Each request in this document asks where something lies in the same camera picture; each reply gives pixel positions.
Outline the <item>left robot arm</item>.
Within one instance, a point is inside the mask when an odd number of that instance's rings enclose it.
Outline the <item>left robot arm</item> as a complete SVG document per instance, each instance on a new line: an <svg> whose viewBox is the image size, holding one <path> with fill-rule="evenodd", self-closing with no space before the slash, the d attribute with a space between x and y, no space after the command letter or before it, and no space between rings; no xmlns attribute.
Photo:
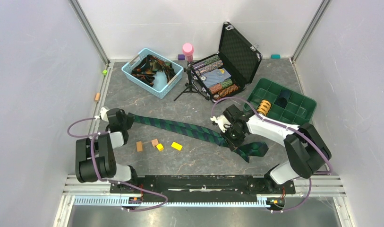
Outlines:
<svg viewBox="0 0 384 227"><path fill-rule="evenodd" d="M70 129L77 123L95 120L108 123L106 131L89 135L74 135ZM75 149L75 173L81 183L92 183L99 180L112 180L122 183L127 192L136 192L140 180L132 166L118 164L114 149L127 144L128 130L132 127L135 116L119 108L101 108L100 114L91 118L82 119L71 124L67 129L68 135L77 138Z"/></svg>

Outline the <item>green navy striped tie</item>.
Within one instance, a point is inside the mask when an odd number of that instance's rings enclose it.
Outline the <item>green navy striped tie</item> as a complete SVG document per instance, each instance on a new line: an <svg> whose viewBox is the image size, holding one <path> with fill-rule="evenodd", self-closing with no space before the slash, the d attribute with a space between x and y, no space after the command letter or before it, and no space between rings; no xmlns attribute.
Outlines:
<svg viewBox="0 0 384 227"><path fill-rule="evenodd" d="M238 145L236 142L232 142L226 137L222 136L222 134L199 125L153 117L145 117L132 113L130 113L130 115L137 123L150 125L198 140L214 143L221 147L229 148L232 152L238 154L247 163L250 162L251 156L264 157L269 150L268 145L265 142L252 142L244 145Z"/></svg>

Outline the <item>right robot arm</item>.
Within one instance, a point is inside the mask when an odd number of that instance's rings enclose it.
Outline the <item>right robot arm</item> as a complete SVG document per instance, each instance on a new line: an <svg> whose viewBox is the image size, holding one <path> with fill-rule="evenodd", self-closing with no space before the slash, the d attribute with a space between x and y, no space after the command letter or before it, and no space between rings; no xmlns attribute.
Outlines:
<svg viewBox="0 0 384 227"><path fill-rule="evenodd" d="M269 171L265 178L265 189L278 192L289 180L310 178L320 173L320 168L329 164L332 155L316 128L305 123L301 126L285 124L270 119L255 110L243 112L235 105L229 106L222 115L211 117L224 136L234 144L241 143L246 134L254 134L282 145L288 161Z"/></svg>

